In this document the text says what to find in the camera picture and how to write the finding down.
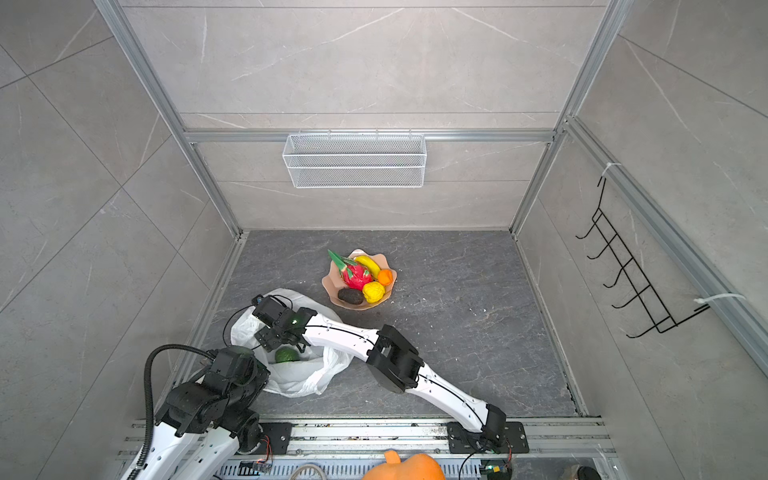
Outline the white plastic bag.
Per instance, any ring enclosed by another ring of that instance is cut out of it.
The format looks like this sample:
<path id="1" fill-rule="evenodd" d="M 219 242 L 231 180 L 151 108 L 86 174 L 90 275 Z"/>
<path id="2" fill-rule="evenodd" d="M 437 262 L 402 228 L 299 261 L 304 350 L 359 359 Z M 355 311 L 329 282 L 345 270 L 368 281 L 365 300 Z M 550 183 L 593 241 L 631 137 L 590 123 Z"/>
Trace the white plastic bag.
<path id="1" fill-rule="evenodd" d="M 321 395 L 331 380 L 352 363 L 352 355 L 328 347 L 307 347 L 300 353 L 293 346 L 288 346 L 294 353 L 293 360 L 279 362 L 277 351 L 266 352 L 255 339 L 255 333 L 265 324 L 251 315 L 253 310 L 250 306 L 239 315 L 226 339 L 232 345 L 255 350 L 256 358 L 270 371 L 266 392 L 287 398 Z"/>

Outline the pink scalloped bowl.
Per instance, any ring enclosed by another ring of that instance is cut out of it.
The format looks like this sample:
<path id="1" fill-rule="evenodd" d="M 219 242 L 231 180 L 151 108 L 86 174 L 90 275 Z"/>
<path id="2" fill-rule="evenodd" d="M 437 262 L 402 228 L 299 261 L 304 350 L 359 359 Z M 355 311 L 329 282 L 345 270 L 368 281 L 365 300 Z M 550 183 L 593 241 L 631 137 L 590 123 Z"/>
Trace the pink scalloped bowl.
<path id="1" fill-rule="evenodd" d="M 350 255 L 327 251 L 329 273 L 321 283 L 330 301 L 348 310 L 363 311 L 383 304 L 391 297 L 397 272 L 384 254 L 369 255 L 357 249 Z"/>

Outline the yellow banana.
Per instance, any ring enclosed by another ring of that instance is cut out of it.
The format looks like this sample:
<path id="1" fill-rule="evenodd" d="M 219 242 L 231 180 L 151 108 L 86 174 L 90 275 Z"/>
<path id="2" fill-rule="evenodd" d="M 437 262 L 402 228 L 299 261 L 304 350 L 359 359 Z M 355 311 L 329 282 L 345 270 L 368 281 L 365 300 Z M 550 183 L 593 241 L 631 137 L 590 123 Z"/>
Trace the yellow banana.
<path id="1" fill-rule="evenodd" d="M 354 258 L 354 261 L 364 267 L 366 271 L 370 274 L 371 278 L 374 281 L 379 280 L 379 274 L 381 272 L 381 267 L 370 257 L 366 255 L 360 255 Z"/>

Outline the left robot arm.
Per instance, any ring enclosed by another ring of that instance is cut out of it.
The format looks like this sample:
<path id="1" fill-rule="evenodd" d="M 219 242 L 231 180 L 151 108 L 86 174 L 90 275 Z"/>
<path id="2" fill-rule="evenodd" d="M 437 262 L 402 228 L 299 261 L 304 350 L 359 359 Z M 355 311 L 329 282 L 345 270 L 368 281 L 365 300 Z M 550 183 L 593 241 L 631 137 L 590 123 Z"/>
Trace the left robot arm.
<path id="1" fill-rule="evenodd" d="M 156 407 L 152 369 L 159 354 L 179 350 L 210 361 L 197 377 L 174 387 Z M 146 426 L 139 453 L 125 479 L 212 479 L 237 453 L 266 447 L 259 415 L 251 409 L 270 371 L 241 346 L 204 351 L 182 344 L 155 348 L 144 366 Z"/>

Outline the dark brown avocado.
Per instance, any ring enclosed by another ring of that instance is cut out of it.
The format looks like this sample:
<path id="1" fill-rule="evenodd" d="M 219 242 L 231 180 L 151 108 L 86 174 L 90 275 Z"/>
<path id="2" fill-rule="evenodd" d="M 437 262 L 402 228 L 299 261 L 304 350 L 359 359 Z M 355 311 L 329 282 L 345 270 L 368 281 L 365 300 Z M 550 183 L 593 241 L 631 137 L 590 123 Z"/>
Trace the dark brown avocado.
<path id="1" fill-rule="evenodd" d="M 354 288 L 340 289 L 337 297 L 340 301 L 349 305 L 361 305 L 365 302 L 363 292 Z"/>

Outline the orange fruit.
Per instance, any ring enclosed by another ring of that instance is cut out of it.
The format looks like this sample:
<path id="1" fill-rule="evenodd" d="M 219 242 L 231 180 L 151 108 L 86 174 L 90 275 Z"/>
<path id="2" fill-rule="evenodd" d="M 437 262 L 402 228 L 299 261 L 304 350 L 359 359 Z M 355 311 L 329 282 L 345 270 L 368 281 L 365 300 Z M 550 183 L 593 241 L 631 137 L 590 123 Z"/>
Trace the orange fruit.
<path id="1" fill-rule="evenodd" d="M 377 281 L 383 286 L 389 286 L 394 282 L 394 273 L 390 269 L 381 269 L 377 275 Z"/>

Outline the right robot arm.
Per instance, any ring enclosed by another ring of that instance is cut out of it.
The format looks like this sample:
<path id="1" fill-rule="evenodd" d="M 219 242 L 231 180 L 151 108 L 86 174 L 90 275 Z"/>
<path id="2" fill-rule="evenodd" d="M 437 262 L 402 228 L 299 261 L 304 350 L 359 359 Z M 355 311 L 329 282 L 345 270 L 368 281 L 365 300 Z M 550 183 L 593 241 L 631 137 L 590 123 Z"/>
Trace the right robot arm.
<path id="1" fill-rule="evenodd" d="M 324 347 L 365 362 L 384 388 L 418 396 L 450 414 L 472 450 L 498 452 L 506 446 L 506 413 L 442 378 L 391 325 L 354 327 L 307 307 L 294 311 L 275 295 L 255 297 L 238 321 L 255 323 L 252 337 L 267 352 L 285 345 Z"/>

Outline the yellow lemon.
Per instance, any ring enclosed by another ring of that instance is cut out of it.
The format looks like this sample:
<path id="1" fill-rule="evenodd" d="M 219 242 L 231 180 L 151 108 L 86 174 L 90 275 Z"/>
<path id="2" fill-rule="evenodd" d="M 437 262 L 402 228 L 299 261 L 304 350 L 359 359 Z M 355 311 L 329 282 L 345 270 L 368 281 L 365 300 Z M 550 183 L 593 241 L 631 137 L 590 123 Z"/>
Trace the yellow lemon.
<path id="1" fill-rule="evenodd" d="M 380 302 L 386 295 L 386 287 L 378 281 L 371 281 L 363 286 L 362 293 L 368 304 Z"/>

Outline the pink dragon fruit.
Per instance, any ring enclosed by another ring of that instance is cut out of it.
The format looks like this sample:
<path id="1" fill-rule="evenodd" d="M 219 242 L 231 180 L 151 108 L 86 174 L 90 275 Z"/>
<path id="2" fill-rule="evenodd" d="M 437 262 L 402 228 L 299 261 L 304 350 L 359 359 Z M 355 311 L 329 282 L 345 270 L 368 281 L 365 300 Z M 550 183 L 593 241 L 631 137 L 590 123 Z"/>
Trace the pink dragon fruit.
<path id="1" fill-rule="evenodd" d="M 348 288 L 362 291 L 368 283 L 374 281 L 371 272 L 355 260 L 343 257 L 332 250 L 328 250 L 328 255 Z"/>

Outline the green avocado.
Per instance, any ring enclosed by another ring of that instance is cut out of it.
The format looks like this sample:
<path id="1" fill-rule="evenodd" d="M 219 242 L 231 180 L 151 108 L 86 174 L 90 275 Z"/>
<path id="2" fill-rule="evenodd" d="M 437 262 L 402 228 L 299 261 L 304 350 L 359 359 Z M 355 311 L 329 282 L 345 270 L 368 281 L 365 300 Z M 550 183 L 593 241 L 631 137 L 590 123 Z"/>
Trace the green avocado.
<path id="1" fill-rule="evenodd" d="M 278 364 L 291 363 L 300 360 L 301 356 L 299 351 L 289 346 L 281 347 L 275 352 L 275 362 Z"/>

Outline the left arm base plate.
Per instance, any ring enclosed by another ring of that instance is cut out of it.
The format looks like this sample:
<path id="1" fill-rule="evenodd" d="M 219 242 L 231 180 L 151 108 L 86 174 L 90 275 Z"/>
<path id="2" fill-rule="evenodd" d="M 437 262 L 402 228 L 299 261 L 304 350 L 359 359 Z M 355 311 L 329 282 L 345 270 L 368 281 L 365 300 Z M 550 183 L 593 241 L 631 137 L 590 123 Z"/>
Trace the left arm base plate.
<path id="1" fill-rule="evenodd" d="M 267 422 L 259 425 L 260 432 L 252 455 L 286 455 L 291 440 L 293 424 L 290 422 Z"/>

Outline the orange pumpkin toy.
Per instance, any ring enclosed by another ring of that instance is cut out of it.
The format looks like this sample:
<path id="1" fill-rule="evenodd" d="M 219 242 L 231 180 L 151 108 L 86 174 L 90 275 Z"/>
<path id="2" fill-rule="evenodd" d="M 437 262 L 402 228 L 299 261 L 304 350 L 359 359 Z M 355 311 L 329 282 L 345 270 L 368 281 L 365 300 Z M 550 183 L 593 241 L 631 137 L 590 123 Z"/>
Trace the orange pumpkin toy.
<path id="1" fill-rule="evenodd" d="M 431 456 L 419 453 L 402 460 L 394 450 L 384 453 L 385 462 L 369 470 L 363 480 L 445 480 L 439 463 Z"/>

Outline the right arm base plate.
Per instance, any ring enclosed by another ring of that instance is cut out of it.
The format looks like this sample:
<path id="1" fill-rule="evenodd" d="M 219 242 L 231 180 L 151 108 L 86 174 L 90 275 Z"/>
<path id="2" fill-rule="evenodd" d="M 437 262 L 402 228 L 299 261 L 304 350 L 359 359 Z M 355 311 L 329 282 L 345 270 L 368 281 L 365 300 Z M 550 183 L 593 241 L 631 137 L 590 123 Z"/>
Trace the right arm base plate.
<path id="1" fill-rule="evenodd" d="M 480 433 L 469 432 L 458 422 L 446 424 L 451 454 L 525 454 L 530 452 L 527 434 L 520 422 L 496 425 Z"/>

